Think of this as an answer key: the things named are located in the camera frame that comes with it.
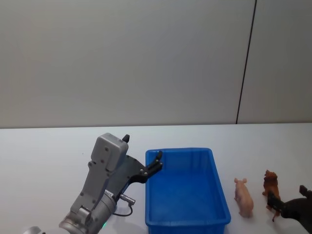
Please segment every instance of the animal figurine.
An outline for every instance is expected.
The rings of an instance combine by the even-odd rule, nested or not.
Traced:
[[[270,172],[269,170],[266,170],[264,176],[265,176],[264,183],[263,183],[264,192],[262,194],[268,197],[269,191],[272,191],[275,197],[280,200],[281,198],[279,196],[279,191],[278,191],[278,186],[277,186],[278,184],[277,175],[274,172]],[[267,209],[271,211],[272,207],[267,205]],[[276,211],[272,221],[274,222],[275,217],[279,215],[280,215],[280,212]]]
[[[254,201],[245,186],[247,179],[238,180],[235,178],[234,182],[236,183],[234,199],[238,204],[239,214],[244,218],[250,218],[253,216]]]

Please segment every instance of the gray wall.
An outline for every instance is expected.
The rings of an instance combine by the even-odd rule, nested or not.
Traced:
[[[235,123],[253,5],[0,0],[0,127]]]
[[[238,123],[312,121],[312,1],[259,0]]]
[[[0,0],[0,128],[235,123],[250,0]],[[258,0],[238,123],[312,121],[312,2]]]

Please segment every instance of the white table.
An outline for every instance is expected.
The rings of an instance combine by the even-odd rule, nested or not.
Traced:
[[[0,233],[20,234],[33,225],[57,227],[81,191],[96,138],[105,132],[130,134],[128,154],[142,163],[148,149],[211,148],[232,216],[225,233],[307,233],[295,220],[278,217],[272,223],[273,213],[267,211],[261,193],[266,169],[277,173],[284,201],[301,196],[300,184],[312,188],[312,124],[0,130]],[[234,177],[248,179],[252,219],[238,214]],[[133,184],[126,194],[136,199],[133,215],[112,216],[100,233],[147,233],[144,185]],[[118,207],[118,212],[128,212],[123,201]]]

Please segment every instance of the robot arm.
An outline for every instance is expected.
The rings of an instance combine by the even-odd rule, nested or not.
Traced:
[[[268,205],[281,213],[283,218],[292,218],[312,234],[312,191],[300,185],[299,192],[306,198],[297,198],[283,202],[270,191]]]
[[[162,152],[145,167],[126,155],[128,142],[129,135],[122,140],[109,133],[98,137],[82,191],[59,228],[42,232],[32,227],[24,234],[97,234],[114,213],[119,199],[128,202],[132,211],[135,200],[123,193],[131,183],[145,183],[162,169]]]

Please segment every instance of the brown toy lion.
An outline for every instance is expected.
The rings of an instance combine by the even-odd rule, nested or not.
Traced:
[[[265,176],[264,183],[263,183],[264,192],[262,194],[268,197],[268,192],[272,191],[278,199],[281,199],[279,196],[279,191],[278,191],[278,186],[277,186],[278,184],[277,175],[274,172],[270,172],[269,170],[266,170],[264,176]],[[267,205],[267,209],[271,211],[272,207]],[[276,211],[272,221],[274,222],[275,217],[279,215],[280,213]]]

